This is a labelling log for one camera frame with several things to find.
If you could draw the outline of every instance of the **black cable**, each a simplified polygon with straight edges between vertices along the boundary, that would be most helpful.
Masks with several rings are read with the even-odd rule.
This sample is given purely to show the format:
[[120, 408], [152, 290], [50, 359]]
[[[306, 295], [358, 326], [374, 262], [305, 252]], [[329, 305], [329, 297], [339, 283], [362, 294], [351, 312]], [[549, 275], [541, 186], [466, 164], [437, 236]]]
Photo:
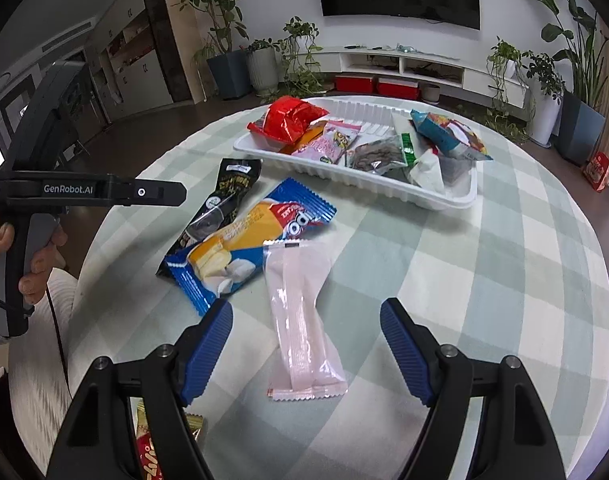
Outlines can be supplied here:
[[60, 336], [60, 327], [58, 326], [58, 320], [56, 318], [56, 310], [54, 309], [54, 302], [51, 299], [51, 293], [49, 287], [46, 288], [46, 297], [49, 300], [49, 306], [51, 307], [51, 315], [54, 317], [54, 327], [56, 328], [56, 337], [58, 339], [58, 350], [60, 351], [60, 362], [62, 363], [62, 371], [64, 373], [64, 380], [66, 381], [66, 389], [69, 391], [69, 396], [73, 399], [71, 389], [69, 388], [69, 370], [66, 365], [66, 359], [64, 358], [64, 349], [62, 348], [62, 336]]

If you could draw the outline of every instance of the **black snack package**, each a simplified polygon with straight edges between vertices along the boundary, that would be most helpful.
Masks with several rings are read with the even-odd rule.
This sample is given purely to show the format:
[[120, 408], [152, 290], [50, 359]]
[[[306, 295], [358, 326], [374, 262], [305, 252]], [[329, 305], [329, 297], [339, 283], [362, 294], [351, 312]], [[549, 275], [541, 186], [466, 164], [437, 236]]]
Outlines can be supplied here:
[[[260, 159], [224, 158], [220, 163], [216, 189], [206, 198], [166, 255], [202, 242], [210, 234], [233, 222], [242, 199], [258, 180], [261, 169]], [[156, 276], [172, 278], [164, 261], [160, 263]]]

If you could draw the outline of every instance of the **gray planter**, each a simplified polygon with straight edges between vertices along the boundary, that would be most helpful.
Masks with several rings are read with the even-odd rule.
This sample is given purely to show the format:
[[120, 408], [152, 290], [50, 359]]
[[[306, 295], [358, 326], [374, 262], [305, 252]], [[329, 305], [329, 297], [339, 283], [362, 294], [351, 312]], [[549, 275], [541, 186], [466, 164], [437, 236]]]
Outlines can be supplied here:
[[563, 158], [581, 166], [600, 137], [605, 118], [574, 94], [565, 91], [555, 148]]
[[238, 49], [206, 60], [222, 99], [238, 99], [251, 92], [244, 50]]
[[254, 50], [247, 55], [249, 78], [259, 96], [267, 96], [278, 89], [278, 64], [273, 47]]

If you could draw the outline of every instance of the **air vent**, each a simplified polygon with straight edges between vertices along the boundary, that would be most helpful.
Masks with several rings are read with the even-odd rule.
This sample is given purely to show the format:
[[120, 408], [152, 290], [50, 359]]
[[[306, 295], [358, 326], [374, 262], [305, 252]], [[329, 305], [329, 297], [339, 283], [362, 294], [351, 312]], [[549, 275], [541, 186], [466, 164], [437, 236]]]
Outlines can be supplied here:
[[73, 36], [77, 36], [78, 34], [87, 30], [88, 28], [91, 28], [91, 22], [85, 22], [82, 25], [78, 25], [78, 27], [68, 30], [64, 34], [61, 34], [57, 38], [54, 38], [53, 40], [49, 41], [49, 43], [44, 44], [42, 46], [42, 52], [44, 53], [47, 50], [51, 50], [54, 46], [57, 46], [57, 45], [65, 42], [66, 40], [68, 40], [69, 38], [72, 38]]

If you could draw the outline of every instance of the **table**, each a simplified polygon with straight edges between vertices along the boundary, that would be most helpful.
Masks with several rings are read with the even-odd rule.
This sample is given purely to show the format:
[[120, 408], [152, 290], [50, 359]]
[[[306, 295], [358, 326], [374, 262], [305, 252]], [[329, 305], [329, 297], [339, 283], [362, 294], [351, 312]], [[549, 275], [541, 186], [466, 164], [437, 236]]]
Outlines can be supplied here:
[[[406, 108], [409, 102], [376, 97]], [[143, 178], [182, 181], [181, 208], [115, 207], [85, 260], [70, 324], [72, 391], [91, 361], [144, 357], [199, 317], [153, 274], [212, 191], [220, 159], [264, 107], [210, 124]], [[294, 174], [338, 208], [319, 233], [334, 262], [318, 309], [349, 390], [336, 399], [274, 402], [279, 358], [264, 279], [236, 292], [233, 330], [210, 383], [190, 407], [208, 424], [203, 453], [216, 479], [396, 478], [427, 410], [409, 395], [381, 333], [382, 300], [398, 296], [417, 323], [471, 358], [524, 362], [550, 415], [567, 471], [597, 423], [609, 387], [609, 279], [596, 235], [560, 182], [483, 128], [494, 162], [479, 168], [472, 208], [432, 212], [340, 183]], [[265, 167], [246, 205], [288, 174]], [[464, 478], [481, 404], [472, 400], [451, 478]]]

